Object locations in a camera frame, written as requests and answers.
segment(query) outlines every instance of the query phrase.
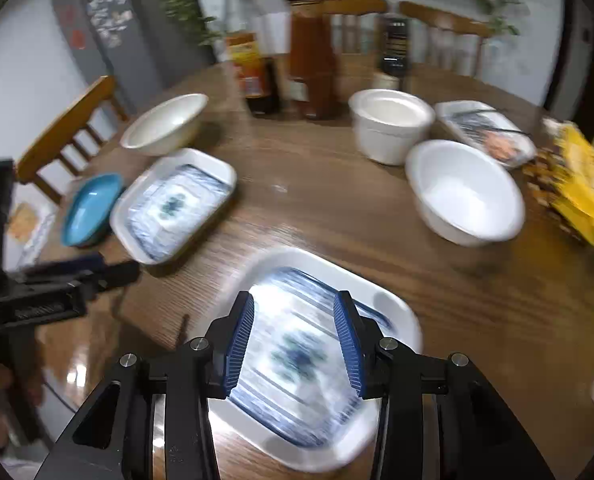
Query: ribbed blue pad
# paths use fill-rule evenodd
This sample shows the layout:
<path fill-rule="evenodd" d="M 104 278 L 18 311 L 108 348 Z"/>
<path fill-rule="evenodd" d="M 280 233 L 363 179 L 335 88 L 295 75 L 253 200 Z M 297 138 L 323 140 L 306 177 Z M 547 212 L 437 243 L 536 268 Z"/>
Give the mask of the ribbed blue pad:
<path fill-rule="evenodd" d="M 337 330 L 341 352 L 344 355 L 350 386 L 357 390 L 357 395 L 361 397 L 363 393 L 363 378 L 365 377 L 363 355 L 357 335 L 350 325 L 348 313 L 339 300 L 338 294 L 334 297 L 334 326 Z"/>
<path fill-rule="evenodd" d="M 226 370 L 223 376 L 223 386 L 226 389 L 226 394 L 229 395 L 232 388 L 237 386 L 239 380 L 239 373 L 241 372 L 241 365 L 244 362 L 246 355 L 246 347 L 248 346 L 248 338 L 250 331 L 253 329 L 254 321 L 254 299 L 252 295 L 248 295 L 248 300 L 244 306 L 241 316 L 235 328 L 235 334 L 232 336 L 232 341 L 226 353 Z"/>

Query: black cable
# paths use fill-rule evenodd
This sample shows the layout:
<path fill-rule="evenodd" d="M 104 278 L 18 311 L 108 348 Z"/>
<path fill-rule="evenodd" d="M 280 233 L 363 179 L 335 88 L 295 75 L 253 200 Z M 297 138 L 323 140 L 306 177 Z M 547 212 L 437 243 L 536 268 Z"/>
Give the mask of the black cable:
<path fill-rule="evenodd" d="M 70 405 L 69 405 L 69 404 L 68 404 L 68 403 L 67 403 L 65 400 L 63 400 L 63 399 L 61 398 L 61 396 L 60 396 L 60 395 L 59 395 L 59 394 L 58 394 L 58 393 L 55 391 L 55 389 L 54 389 L 52 386 L 50 386 L 50 385 L 49 385 L 49 384 L 48 384 L 46 381 L 43 381 L 43 385 L 44 385 L 46 388 L 48 388 L 48 389 L 50 390 L 50 392 L 51 392 L 51 393 L 52 393 L 52 394 L 53 394 L 55 397 L 57 397 L 57 398 L 59 399 L 59 402 L 61 402 L 61 403 L 62 403 L 62 404 L 63 404 L 63 405 L 64 405 L 64 406 L 65 406 L 65 407 L 68 409 L 68 411 L 69 411 L 69 412 L 71 412 L 71 413 L 73 413 L 73 414 L 77 413 L 77 410 L 73 410 L 73 409 L 72 409 L 72 407 L 71 407 L 71 406 L 70 406 Z"/>

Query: blue bowl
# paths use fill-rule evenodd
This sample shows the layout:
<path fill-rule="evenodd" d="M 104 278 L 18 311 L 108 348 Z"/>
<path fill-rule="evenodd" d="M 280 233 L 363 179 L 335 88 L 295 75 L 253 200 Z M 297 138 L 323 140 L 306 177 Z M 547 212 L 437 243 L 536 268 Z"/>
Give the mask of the blue bowl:
<path fill-rule="evenodd" d="M 61 231 L 66 247 L 87 247 L 101 240 L 108 229 L 112 206 L 123 189 L 117 173 L 105 173 L 87 180 L 77 191 Z"/>

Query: round white bowl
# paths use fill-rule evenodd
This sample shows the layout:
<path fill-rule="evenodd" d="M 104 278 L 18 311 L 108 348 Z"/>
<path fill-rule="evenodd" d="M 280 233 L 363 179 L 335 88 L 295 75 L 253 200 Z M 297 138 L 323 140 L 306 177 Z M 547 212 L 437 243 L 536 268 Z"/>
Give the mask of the round white bowl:
<path fill-rule="evenodd" d="M 401 166 L 410 148 L 426 137 L 434 110 L 420 98 L 396 90 L 362 90 L 348 101 L 357 147 L 368 158 Z"/>
<path fill-rule="evenodd" d="M 430 229 L 463 246 L 514 238 L 525 216 L 522 194 L 494 158 L 451 140 L 410 151 L 406 175 Z"/>
<path fill-rule="evenodd" d="M 204 94 L 180 95 L 165 101 L 134 121 L 123 134 L 121 145 L 157 156 L 187 146 L 197 134 L 207 103 Z"/>

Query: plate with food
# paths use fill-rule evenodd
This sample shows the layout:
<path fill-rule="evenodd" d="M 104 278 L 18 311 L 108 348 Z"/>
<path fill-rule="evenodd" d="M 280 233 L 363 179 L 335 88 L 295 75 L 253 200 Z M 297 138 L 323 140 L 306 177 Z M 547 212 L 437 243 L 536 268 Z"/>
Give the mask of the plate with food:
<path fill-rule="evenodd" d="M 518 168 L 537 155 L 528 135 L 490 105 L 451 101 L 434 109 L 457 139 L 492 156 L 504 168 Z"/>

